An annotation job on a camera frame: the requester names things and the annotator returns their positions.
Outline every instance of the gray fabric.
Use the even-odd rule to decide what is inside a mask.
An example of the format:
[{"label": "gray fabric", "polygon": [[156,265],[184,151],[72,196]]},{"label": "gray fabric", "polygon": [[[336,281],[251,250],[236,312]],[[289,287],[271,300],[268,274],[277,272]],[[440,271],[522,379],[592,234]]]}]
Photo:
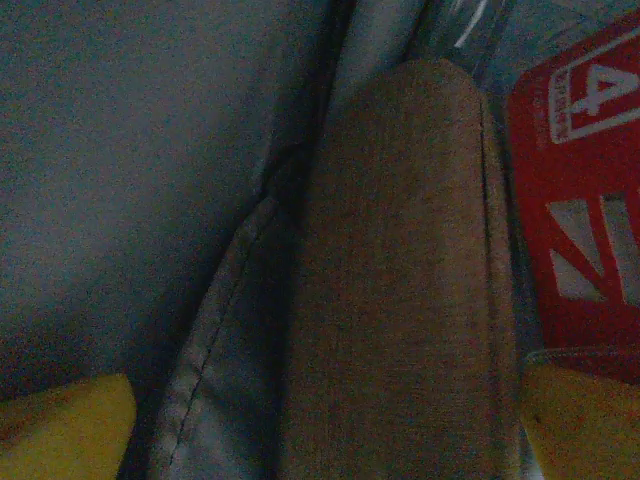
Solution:
[{"label": "gray fabric", "polygon": [[0,397],[161,383],[269,152],[307,134],[328,5],[3,4]]},{"label": "gray fabric", "polygon": [[150,478],[272,476],[295,241],[272,197],[236,232],[169,383]]}]

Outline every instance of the yellow plastic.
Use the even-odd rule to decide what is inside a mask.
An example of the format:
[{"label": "yellow plastic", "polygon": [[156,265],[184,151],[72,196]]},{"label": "yellow plastic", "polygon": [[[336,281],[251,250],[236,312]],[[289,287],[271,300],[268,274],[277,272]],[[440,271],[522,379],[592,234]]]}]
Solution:
[{"label": "yellow plastic", "polygon": [[640,478],[640,388],[531,366],[521,418],[545,480]]},{"label": "yellow plastic", "polygon": [[123,375],[0,404],[0,479],[113,479],[134,421]]}]

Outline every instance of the number 4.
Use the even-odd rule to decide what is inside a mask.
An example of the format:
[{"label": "number 4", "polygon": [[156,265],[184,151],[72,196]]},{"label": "number 4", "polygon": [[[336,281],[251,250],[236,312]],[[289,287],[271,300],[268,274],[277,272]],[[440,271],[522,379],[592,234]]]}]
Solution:
[{"label": "number 4", "polygon": [[[600,90],[601,83],[611,86]],[[589,67],[587,75],[587,96],[571,106],[571,113],[586,110],[590,116],[595,116],[600,111],[600,105],[632,93],[638,87],[640,87],[640,78],[637,74],[594,63]]]}]

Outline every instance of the red package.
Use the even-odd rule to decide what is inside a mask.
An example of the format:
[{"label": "red package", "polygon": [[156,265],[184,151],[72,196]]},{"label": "red package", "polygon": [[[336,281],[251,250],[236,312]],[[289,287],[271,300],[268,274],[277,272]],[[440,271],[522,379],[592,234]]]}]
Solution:
[{"label": "red package", "polygon": [[640,344],[640,11],[524,74],[508,122],[545,346]]}]

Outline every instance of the brown fabric pouch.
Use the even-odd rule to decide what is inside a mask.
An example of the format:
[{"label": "brown fabric pouch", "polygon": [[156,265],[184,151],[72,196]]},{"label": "brown fabric pouch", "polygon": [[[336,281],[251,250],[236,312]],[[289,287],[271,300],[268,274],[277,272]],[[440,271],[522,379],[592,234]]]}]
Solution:
[{"label": "brown fabric pouch", "polygon": [[281,477],[515,478],[504,184],[451,64],[373,81],[326,135],[295,278]]}]

